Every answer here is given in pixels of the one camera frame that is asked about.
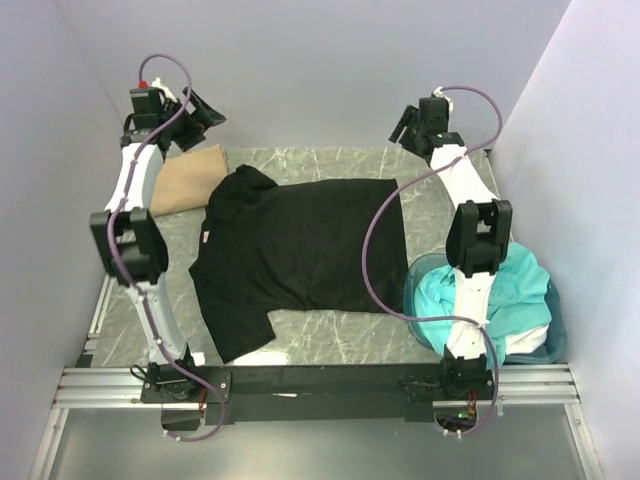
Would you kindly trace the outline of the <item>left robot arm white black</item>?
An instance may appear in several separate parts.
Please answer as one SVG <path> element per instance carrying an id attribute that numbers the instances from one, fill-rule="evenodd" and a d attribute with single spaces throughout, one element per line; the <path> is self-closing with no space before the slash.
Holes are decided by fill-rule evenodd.
<path id="1" fill-rule="evenodd" d="M 187 86 L 183 100 L 155 81 L 130 91 L 133 112 L 123 125 L 121 168 L 111 199 L 89 225 L 106 274 L 135 306 L 156 365 L 180 362 L 188 344 L 170 306 L 167 245 L 151 214 L 153 190 L 171 145 L 186 152 L 226 117 Z"/>

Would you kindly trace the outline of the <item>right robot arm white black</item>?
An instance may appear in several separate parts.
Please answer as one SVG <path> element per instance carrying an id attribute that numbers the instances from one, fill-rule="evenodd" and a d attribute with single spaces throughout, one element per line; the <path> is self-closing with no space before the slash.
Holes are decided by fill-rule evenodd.
<path id="1" fill-rule="evenodd" d="M 448 130 L 449 114 L 446 99 L 421 98 L 406 107 L 390 141 L 427 161 L 456 208 L 445 245 L 455 279 L 456 319 L 445 352 L 470 360 L 489 354 L 482 332 L 491 287 L 508 253 L 513 207 L 482 181 L 461 136 Z"/>

